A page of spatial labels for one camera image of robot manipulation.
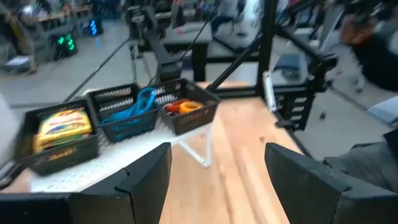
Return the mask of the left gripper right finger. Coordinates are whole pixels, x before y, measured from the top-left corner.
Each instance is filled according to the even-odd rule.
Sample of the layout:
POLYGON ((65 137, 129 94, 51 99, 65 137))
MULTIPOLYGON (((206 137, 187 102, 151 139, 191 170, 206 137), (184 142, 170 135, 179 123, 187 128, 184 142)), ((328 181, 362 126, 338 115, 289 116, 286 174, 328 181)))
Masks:
POLYGON ((398 224, 398 194, 269 142, 264 160, 290 224, 398 224))

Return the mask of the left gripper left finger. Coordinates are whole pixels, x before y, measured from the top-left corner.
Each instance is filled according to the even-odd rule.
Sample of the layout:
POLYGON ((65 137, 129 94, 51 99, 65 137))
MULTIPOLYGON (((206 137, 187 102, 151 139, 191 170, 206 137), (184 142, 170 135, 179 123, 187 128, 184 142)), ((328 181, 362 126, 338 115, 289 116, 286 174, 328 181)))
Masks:
POLYGON ((164 142, 82 192, 0 195, 0 224, 159 224, 172 148, 164 142))

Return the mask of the white perforated shelf riser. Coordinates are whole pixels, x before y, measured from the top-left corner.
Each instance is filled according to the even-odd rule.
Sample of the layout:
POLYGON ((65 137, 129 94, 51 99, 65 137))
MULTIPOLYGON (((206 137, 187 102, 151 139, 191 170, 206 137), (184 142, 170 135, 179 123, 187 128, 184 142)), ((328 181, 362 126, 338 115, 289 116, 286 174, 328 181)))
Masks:
POLYGON ((165 123, 158 120, 153 131, 119 143, 111 144, 102 135, 99 157, 45 177, 32 174, 30 191, 80 192, 128 166, 164 142, 173 146, 180 145, 194 160, 207 168, 212 163, 211 128, 212 124, 209 123, 177 136, 165 123), (201 134, 205 135, 204 157, 187 144, 187 139, 201 134))

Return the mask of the black slotted plastic basket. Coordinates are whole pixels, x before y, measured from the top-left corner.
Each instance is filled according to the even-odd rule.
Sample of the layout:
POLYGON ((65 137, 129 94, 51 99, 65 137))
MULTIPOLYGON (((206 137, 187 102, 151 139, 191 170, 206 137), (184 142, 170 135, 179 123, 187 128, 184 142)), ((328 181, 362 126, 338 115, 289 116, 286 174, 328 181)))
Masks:
POLYGON ((13 158, 36 174, 49 175, 98 157, 98 139, 99 133, 89 102, 86 99, 75 100, 26 112, 16 137, 13 158), (93 130, 87 134, 91 136, 33 153, 33 137, 38 134, 42 120, 54 113, 81 107, 88 113, 93 130))
POLYGON ((154 102, 153 108, 144 114, 131 116, 121 121, 101 124, 102 120, 112 114, 132 107, 137 101, 139 92, 145 88, 141 88, 137 83, 130 83, 85 93, 90 103, 90 110, 93 112, 96 127, 104 131, 110 142, 120 142, 152 131, 155 128, 158 112, 156 102, 154 102))
POLYGON ((158 104, 162 121, 174 134, 181 135, 200 126, 211 123, 214 120, 216 110, 221 100, 211 92, 202 89, 196 83, 185 78, 155 84, 155 102, 158 104), (190 100, 200 103, 202 108, 181 114, 166 111, 165 107, 176 101, 190 100))

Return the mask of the red spiral coil keychain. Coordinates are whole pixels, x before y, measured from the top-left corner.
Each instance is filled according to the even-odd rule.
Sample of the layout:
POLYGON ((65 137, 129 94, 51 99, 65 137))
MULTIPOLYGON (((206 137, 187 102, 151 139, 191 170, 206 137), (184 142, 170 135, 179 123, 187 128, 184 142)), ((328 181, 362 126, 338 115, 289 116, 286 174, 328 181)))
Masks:
POLYGON ((179 108, 180 105, 181 105, 182 103, 189 102, 189 101, 190 101, 189 99, 183 98, 183 99, 180 99, 180 100, 171 102, 171 103, 170 103, 170 106, 171 106, 172 108, 175 108, 175 107, 179 108))
POLYGON ((167 114, 178 113, 180 110, 180 103, 168 103, 163 107, 167 114))

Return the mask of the yellow spiral coil keychain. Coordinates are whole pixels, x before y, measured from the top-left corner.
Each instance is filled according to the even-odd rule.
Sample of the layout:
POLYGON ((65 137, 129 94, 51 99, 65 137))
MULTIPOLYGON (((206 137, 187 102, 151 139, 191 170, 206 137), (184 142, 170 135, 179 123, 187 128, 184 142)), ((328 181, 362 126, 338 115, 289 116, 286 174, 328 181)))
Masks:
POLYGON ((203 107, 203 104, 196 101, 185 101, 180 104, 178 112, 179 114, 187 114, 195 110, 199 110, 203 107))

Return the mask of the black side cart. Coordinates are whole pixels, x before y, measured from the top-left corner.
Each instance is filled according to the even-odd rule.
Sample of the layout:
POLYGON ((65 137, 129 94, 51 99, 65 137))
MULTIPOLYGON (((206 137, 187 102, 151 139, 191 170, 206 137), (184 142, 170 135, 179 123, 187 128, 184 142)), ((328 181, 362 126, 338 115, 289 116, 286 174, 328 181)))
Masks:
POLYGON ((167 28, 165 30, 165 38, 163 39, 163 44, 169 52, 186 51, 202 27, 202 32, 190 48, 192 50, 191 61, 195 82, 204 82, 206 80, 205 66, 207 50, 213 39, 209 23, 187 22, 181 28, 167 28))

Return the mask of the grey upholstered chair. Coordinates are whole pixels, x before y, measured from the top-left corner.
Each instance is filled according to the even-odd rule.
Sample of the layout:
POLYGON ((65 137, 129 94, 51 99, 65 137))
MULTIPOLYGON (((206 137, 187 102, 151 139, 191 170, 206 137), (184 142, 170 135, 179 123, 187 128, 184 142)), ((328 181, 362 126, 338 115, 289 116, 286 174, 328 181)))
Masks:
POLYGON ((326 157, 323 164, 398 194, 398 128, 376 143, 357 144, 349 152, 326 157))

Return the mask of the black computer green lights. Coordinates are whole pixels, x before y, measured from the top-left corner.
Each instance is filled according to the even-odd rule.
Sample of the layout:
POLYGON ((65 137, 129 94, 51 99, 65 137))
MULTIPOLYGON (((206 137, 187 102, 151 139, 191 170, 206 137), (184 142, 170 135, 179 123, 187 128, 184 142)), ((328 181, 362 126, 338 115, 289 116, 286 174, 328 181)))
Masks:
POLYGON ((53 50, 52 59, 54 61, 71 57, 78 53, 78 46, 71 33, 51 35, 49 44, 53 50))

